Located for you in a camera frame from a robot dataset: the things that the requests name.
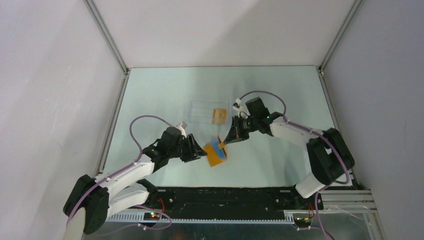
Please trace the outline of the tan credit card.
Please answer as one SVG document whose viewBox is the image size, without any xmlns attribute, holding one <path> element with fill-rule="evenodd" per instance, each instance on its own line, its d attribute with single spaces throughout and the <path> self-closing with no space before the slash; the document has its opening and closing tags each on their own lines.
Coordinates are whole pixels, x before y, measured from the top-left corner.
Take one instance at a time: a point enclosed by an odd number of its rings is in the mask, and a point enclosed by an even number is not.
<svg viewBox="0 0 424 240">
<path fill-rule="evenodd" d="M 227 110 L 224 108 L 214 108 L 212 112 L 212 124 L 225 125 L 227 122 Z"/>
</svg>

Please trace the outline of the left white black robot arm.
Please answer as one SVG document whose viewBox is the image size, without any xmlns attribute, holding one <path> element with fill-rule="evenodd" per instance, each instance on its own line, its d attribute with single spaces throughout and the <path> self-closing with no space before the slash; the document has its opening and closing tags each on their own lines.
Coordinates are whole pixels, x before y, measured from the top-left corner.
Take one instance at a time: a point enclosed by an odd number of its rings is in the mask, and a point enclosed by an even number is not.
<svg viewBox="0 0 424 240">
<path fill-rule="evenodd" d="M 67 223 L 70 224 L 82 210 L 80 232 L 90 235 L 116 213 L 138 205 L 153 208 L 158 202 L 158 188 L 146 177 L 166 166 L 171 159 L 188 163 L 205 156 L 207 152 L 192 134 L 186 134 L 181 127 L 168 127 L 134 162 L 107 175 L 81 176 L 63 207 Z"/>
</svg>

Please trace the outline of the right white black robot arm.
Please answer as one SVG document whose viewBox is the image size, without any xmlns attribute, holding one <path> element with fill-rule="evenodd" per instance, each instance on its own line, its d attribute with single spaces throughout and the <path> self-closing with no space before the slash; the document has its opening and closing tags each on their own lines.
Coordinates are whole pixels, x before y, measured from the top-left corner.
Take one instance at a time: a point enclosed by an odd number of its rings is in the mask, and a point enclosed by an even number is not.
<svg viewBox="0 0 424 240">
<path fill-rule="evenodd" d="M 333 183 L 348 184 L 351 181 L 349 171 L 355 161 L 337 129 L 321 130 L 295 123 L 284 113 L 270 112 L 260 97 L 247 102 L 238 98 L 232 108 L 236 114 L 222 142 L 224 145 L 246 141 L 251 133 L 260 132 L 287 140 L 307 152 L 310 172 L 294 185 L 296 191 L 290 196 L 295 208 L 304 209 L 313 194 Z"/>
</svg>

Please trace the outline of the orange card holder wallet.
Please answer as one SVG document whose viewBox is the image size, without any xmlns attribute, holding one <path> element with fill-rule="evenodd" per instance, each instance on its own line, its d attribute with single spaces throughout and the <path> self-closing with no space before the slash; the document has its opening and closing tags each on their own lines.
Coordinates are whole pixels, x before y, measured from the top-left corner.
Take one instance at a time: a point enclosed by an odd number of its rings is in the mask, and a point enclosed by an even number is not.
<svg viewBox="0 0 424 240">
<path fill-rule="evenodd" d="M 215 167 L 223 162 L 225 162 L 227 159 L 223 160 L 223 159 L 219 159 L 215 153 L 215 151 L 213 150 L 212 147 L 212 143 L 215 140 L 213 139 L 210 143 L 206 144 L 203 147 L 203 150 L 207 152 L 207 162 L 209 164 L 210 167 Z"/>
</svg>

